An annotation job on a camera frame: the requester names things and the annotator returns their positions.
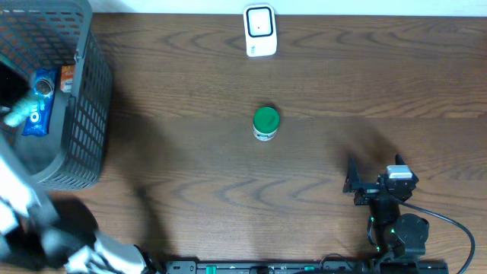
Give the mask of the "mint green wipes pack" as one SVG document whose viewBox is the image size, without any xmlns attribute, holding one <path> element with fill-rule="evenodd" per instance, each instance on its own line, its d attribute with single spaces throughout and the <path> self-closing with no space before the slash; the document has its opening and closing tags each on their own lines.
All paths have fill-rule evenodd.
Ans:
<svg viewBox="0 0 487 274">
<path fill-rule="evenodd" d="M 10 112 L 3 118 L 3 122 L 10 127 L 17 127 L 24 122 L 29 116 L 31 110 L 41 101 L 40 97 L 34 94 L 28 94 L 18 100 Z"/>
</svg>

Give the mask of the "grey plastic mesh basket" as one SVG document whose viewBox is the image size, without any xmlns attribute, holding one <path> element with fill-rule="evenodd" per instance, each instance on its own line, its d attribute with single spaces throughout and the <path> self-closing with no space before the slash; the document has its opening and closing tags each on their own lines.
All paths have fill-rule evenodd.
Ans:
<svg viewBox="0 0 487 274">
<path fill-rule="evenodd" d="M 49 131 L 23 135 L 1 125 L 2 148 L 48 190 L 81 190 L 99 179 L 112 94 L 112 74 L 91 31 L 87 1 L 3 1 L 1 58 L 23 78 L 37 69 L 73 65 L 72 90 L 57 90 Z"/>
</svg>

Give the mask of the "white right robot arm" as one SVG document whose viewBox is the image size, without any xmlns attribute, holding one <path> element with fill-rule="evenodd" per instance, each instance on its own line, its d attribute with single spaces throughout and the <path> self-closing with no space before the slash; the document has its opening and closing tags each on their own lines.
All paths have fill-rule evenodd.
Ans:
<svg viewBox="0 0 487 274">
<path fill-rule="evenodd" d="M 399 205 L 412 197 L 418 181 L 399 155 L 373 183 L 363 182 L 355 160 L 349 159 L 343 192 L 355 195 L 355 205 L 370 209 L 368 241 L 378 249 L 371 261 L 375 272 L 387 264 L 415 265 L 425 254 L 428 221 L 399 210 Z"/>
</svg>

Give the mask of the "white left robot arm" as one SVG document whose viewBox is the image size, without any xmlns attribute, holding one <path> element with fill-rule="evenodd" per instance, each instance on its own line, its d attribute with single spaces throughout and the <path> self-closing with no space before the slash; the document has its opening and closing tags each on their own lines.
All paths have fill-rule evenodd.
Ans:
<svg viewBox="0 0 487 274">
<path fill-rule="evenodd" d="M 1 261 L 24 269 L 68 273 L 159 273 L 136 245 L 100 231 L 78 199 L 53 200 L 27 175 L 1 138 Z"/>
</svg>

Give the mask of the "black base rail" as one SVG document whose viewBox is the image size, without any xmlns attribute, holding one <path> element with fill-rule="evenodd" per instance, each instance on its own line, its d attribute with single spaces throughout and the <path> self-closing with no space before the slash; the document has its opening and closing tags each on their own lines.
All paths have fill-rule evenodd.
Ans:
<svg viewBox="0 0 487 274">
<path fill-rule="evenodd" d="M 319 262 L 196 262 L 191 260 L 167 261 L 163 263 L 167 274 L 354 274 L 354 273 L 417 273 L 448 274 L 446 263 L 384 263 L 371 266 L 366 262 L 327 260 Z"/>
</svg>

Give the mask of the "green lid white jar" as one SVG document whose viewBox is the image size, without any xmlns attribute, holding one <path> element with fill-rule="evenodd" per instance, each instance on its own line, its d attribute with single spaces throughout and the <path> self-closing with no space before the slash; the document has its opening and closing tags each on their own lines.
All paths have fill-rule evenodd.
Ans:
<svg viewBox="0 0 487 274">
<path fill-rule="evenodd" d="M 259 108 L 253 118 L 253 134 L 263 142 L 275 137 L 280 124 L 279 112 L 272 107 Z"/>
</svg>

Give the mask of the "orange snack packet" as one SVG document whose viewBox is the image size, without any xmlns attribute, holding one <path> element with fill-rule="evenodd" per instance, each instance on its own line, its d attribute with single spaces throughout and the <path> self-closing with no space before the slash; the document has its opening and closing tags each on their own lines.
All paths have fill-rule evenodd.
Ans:
<svg viewBox="0 0 487 274">
<path fill-rule="evenodd" d="M 63 93 L 71 93 L 72 92 L 74 74 L 75 74 L 75 66 L 74 65 L 64 65 L 63 67 L 61 67 L 60 90 Z"/>
</svg>

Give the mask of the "blue Oreo cookie pack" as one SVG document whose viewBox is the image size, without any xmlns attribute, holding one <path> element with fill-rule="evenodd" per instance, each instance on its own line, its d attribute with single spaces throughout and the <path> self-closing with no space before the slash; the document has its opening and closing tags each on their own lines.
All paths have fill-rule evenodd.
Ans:
<svg viewBox="0 0 487 274">
<path fill-rule="evenodd" d="M 34 103 L 24 124 L 22 135 L 43 137 L 49 133 L 49 121 L 56 91 L 56 74 L 55 68 L 37 69 L 32 89 Z"/>
</svg>

